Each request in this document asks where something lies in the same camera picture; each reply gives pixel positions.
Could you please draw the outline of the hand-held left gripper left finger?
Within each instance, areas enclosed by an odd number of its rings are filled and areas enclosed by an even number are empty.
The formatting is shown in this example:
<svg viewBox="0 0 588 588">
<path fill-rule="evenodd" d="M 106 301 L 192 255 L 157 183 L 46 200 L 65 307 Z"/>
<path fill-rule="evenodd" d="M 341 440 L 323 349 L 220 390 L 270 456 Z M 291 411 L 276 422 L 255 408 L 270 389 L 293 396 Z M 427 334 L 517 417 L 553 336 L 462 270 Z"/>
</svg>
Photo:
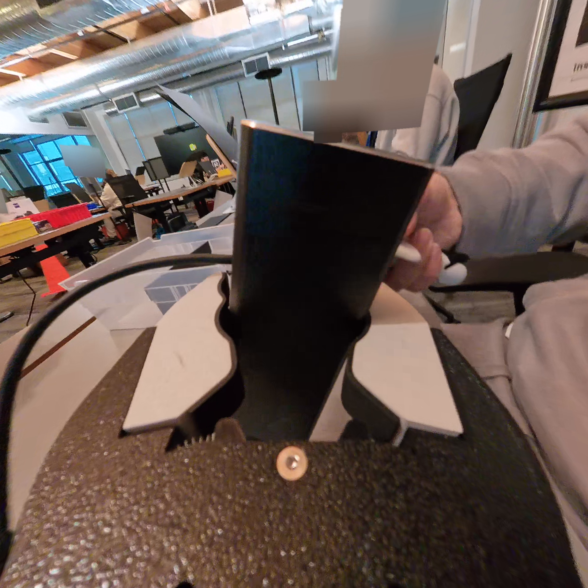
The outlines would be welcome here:
<svg viewBox="0 0 588 588">
<path fill-rule="evenodd" d="M 194 411 L 229 382 L 236 351 L 221 327 L 228 273 L 210 273 L 159 320 L 122 432 L 139 434 L 167 426 L 199 436 Z"/>
</svg>

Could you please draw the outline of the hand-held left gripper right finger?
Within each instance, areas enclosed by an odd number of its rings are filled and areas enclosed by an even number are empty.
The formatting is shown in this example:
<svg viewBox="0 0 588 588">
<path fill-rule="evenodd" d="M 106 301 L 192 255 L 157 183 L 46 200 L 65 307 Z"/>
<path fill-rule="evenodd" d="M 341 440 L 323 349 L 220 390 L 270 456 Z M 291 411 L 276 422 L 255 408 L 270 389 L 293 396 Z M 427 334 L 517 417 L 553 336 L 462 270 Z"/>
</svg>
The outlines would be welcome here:
<svg viewBox="0 0 588 588">
<path fill-rule="evenodd" d="M 350 351 L 342 405 L 367 436 L 399 445 L 409 429 L 459 437 L 463 425 L 428 322 L 382 284 Z"/>
</svg>

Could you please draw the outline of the clear plastic bin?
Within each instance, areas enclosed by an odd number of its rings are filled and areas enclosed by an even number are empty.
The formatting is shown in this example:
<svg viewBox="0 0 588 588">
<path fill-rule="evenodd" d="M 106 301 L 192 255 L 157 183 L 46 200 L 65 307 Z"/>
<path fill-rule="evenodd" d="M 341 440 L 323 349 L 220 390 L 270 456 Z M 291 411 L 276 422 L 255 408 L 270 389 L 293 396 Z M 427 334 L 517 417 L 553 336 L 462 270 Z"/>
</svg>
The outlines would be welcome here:
<svg viewBox="0 0 588 588">
<path fill-rule="evenodd" d="M 68 291 L 74 290 L 76 287 L 116 269 L 136 262 L 167 256 L 186 255 L 194 252 L 231 254 L 233 230 L 233 222 L 230 221 L 228 224 L 167 234 L 158 240 L 143 239 L 106 260 L 69 277 L 61 282 L 61 286 Z M 230 267 L 215 265 L 199 268 L 205 268 L 209 277 L 228 270 Z M 125 277 L 86 295 L 81 299 L 81 304 L 109 330 L 153 327 L 176 302 L 157 305 L 147 297 L 144 287 L 168 270 L 185 269 L 165 267 Z"/>
</svg>

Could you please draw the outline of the black USB hub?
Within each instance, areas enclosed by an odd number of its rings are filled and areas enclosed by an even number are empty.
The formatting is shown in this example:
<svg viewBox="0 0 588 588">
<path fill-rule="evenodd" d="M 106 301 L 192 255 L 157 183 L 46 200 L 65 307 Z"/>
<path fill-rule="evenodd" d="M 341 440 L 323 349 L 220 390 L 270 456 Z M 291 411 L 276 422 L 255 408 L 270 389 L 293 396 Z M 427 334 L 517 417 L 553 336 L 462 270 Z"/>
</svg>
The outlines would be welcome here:
<svg viewBox="0 0 588 588">
<path fill-rule="evenodd" d="M 310 440 L 434 168 L 243 120 L 229 310 L 248 440 Z"/>
</svg>

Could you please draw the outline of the person's right forearm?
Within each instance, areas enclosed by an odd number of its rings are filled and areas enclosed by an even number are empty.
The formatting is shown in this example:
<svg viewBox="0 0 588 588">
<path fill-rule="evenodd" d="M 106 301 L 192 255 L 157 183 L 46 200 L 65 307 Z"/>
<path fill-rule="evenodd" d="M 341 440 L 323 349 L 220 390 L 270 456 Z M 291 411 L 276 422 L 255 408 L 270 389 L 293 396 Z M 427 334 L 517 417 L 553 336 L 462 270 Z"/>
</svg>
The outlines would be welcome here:
<svg viewBox="0 0 588 588">
<path fill-rule="evenodd" d="M 440 168 L 469 258 L 529 254 L 587 237 L 587 114 L 522 149 L 472 151 Z"/>
</svg>

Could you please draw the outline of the person's right hand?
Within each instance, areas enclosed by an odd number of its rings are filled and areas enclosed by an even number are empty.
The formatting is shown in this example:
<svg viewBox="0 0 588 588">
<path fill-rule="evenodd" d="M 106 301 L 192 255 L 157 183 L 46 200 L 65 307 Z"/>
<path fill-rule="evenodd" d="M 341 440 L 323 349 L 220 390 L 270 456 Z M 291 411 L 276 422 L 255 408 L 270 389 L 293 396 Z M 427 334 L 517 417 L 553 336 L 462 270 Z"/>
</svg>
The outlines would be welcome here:
<svg viewBox="0 0 588 588">
<path fill-rule="evenodd" d="M 401 243 L 417 251 L 419 259 L 394 261 L 385 283 L 395 291 L 428 289 L 444 271 L 443 254 L 456 245 L 461 231 L 462 215 L 452 187 L 443 175 L 434 172 Z"/>
</svg>

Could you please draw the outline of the person's grey hoodie torso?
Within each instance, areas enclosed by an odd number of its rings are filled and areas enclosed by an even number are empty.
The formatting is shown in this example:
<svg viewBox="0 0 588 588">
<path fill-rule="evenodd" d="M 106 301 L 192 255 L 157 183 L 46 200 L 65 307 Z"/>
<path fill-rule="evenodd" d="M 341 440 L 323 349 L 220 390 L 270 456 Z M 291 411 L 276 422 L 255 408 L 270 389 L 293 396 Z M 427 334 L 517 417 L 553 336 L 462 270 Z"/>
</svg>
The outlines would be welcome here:
<svg viewBox="0 0 588 588">
<path fill-rule="evenodd" d="M 510 411 L 587 566 L 587 275 L 532 286 L 513 322 L 442 330 Z"/>
</svg>

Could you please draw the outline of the orange traffic cone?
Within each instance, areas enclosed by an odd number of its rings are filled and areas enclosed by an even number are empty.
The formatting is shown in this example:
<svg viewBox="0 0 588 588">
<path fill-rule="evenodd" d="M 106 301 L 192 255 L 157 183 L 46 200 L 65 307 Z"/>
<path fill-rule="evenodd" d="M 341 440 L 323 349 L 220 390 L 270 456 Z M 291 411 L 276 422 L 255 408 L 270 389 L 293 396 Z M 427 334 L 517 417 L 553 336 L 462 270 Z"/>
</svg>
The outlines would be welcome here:
<svg viewBox="0 0 588 588">
<path fill-rule="evenodd" d="M 70 274 L 65 269 L 67 264 L 68 260 L 61 253 L 40 261 L 40 268 L 47 283 L 47 291 L 41 294 L 42 298 L 66 293 L 66 289 L 61 286 L 61 282 L 70 277 Z"/>
</svg>

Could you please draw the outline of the wooden background table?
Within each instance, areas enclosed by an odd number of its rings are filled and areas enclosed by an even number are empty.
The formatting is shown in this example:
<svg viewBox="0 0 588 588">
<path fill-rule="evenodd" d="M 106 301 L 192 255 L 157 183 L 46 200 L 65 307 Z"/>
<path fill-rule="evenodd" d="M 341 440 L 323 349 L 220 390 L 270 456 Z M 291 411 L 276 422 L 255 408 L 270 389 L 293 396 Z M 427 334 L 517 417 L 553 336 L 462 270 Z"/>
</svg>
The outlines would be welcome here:
<svg viewBox="0 0 588 588">
<path fill-rule="evenodd" d="M 90 241 L 99 238 L 99 228 L 105 219 L 110 218 L 106 212 L 83 219 L 28 239 L 1 247 L 1 257 L 9 261 L 1 265 L 1 278 L 15 275 L 25 268 L 33 268 L 51 256 L 67 252 L 78 258 L 85 268 L 96 263 L 91 251 Z"/>
<path fill-rule="evenodd" d="M 166 192 L 160 196 L 147 197 L 135 202 L 130 202 L 124 205 L 125 209 L 133 212 L 141 213 L 143 209 L 154 209 L 157 217 L 165 215 L 164 206 L 167 202 L 174 202 L 180 199 L 188 199 L 190 201 L 201 201 L 202 199 L 211 198 L 218 187 L 222 187 L 236 180 L 235 176 L 225 176 L 202 183 L 200 185 L 184 187 L 181 189 Z"/>
</svg>

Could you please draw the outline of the person in grey hoodie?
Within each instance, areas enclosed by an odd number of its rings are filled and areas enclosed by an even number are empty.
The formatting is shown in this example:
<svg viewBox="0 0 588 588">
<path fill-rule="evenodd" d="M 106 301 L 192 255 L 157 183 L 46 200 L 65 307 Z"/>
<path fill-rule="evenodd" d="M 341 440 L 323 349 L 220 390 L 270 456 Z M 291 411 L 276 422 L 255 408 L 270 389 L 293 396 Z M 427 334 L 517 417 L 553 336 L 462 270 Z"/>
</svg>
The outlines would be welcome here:
<svg viewBox="0 0 588 588">
<path fill-rule="evenodd" d="M 477 148 L 502 92 L 511 57 L 507 54 L 499 62 L 469 77 L 455 80 L 453 86 L 460 106 L 455 159 Z M 573 252 L 577 242 L 586 245 L 587 237 L 550 243 L 548 251 L 532 254 L 473 260 L 465 256 L 450 256 L 456 263 L 452 263 L 449 269 L 465 269 L 467 275 L 455 285 L 449 284 L 448 277 L 440 278 L 430 290 L 436 293 L 509 292 L 513 296 L 516 316 L 519 316 L 525 310 L 523 298 L 531 286 L 587 273 L 587 256 Z"/>
</svg>

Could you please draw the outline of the red plastic bin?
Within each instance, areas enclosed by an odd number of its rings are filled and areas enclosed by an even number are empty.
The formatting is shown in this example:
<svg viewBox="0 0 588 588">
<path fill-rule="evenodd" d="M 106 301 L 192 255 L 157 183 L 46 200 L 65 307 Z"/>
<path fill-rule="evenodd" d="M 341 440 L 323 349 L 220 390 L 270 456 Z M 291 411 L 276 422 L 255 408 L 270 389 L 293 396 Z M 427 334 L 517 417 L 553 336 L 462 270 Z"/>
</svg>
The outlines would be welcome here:
<svg viewBox="0 0 588 588">
<path fill-rule="evenodd" d="M 69 224 L 92 218 L 92 214 L 84 203 L 70 205 L 63 208 L 56 208 L 44 212 L 26 215 L 31 222 L 47 222 L 53 229 L 59 229 Z"/>
</svg>

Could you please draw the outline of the yellow plastic bin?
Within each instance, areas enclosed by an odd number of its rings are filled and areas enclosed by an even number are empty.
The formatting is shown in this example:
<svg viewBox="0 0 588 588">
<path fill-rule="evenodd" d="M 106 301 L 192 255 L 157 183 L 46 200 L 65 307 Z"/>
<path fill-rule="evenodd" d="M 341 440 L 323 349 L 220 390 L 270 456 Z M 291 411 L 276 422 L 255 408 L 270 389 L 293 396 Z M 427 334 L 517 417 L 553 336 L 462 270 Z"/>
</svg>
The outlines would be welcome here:
<svg viewBox="0 0 588 588">
<path fill-rule="evenodd" d="M 34 223 L 27 217 L 1 223 L 1 248 L 39 235 Z"/>
</svg>

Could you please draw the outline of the shiny metal pipe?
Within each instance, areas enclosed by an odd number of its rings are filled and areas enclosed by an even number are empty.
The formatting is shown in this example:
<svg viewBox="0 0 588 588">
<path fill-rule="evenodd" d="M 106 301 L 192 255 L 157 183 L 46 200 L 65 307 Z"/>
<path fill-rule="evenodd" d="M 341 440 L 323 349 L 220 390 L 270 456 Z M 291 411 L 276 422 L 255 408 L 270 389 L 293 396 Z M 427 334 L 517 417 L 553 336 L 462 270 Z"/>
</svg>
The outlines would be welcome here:
<svg viewBox="0 0 588 588">
<path fill-rule="evenodd" d="M 541 68 L 548 47 L 557 3 L 558 1 L 540 1 L 539 3 L 511 143 L 515 149 L 528 145 L 534 133 L 534 101 L 537 96 Z"/>
</svg>

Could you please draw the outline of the framed black white poster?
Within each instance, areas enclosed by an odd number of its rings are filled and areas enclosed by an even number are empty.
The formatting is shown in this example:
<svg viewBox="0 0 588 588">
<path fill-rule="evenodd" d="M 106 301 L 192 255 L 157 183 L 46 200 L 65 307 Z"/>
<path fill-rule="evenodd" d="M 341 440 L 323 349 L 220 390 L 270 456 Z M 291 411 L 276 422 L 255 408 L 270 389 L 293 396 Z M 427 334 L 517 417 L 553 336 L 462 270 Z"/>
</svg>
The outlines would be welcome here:
<svg viewBox="0 0 588 588">
<path fill-rule="evenodd" d="M 533 112 L 587 105 L 587 1 L 556 1 Z"/>
</svg>

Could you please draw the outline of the silver ceiling duct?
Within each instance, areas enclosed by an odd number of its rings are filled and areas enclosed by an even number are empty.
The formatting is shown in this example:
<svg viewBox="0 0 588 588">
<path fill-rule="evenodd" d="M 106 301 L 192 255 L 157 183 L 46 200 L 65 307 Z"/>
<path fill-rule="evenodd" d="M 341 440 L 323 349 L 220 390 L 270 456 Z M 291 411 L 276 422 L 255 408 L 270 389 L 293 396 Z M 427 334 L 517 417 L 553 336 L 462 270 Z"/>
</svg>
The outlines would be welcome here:
<svg viewBox="0 0 588 588">
<path fill-rule="evenodd" d="M 209 17 L 3 86 L 1 110 L 19 107 L 42 116 L 92 106 L 268 53 L 333 21 L 332 16 L 312 18 L 299 13 L 229 31 L 221 15 Z"/>
</svg>

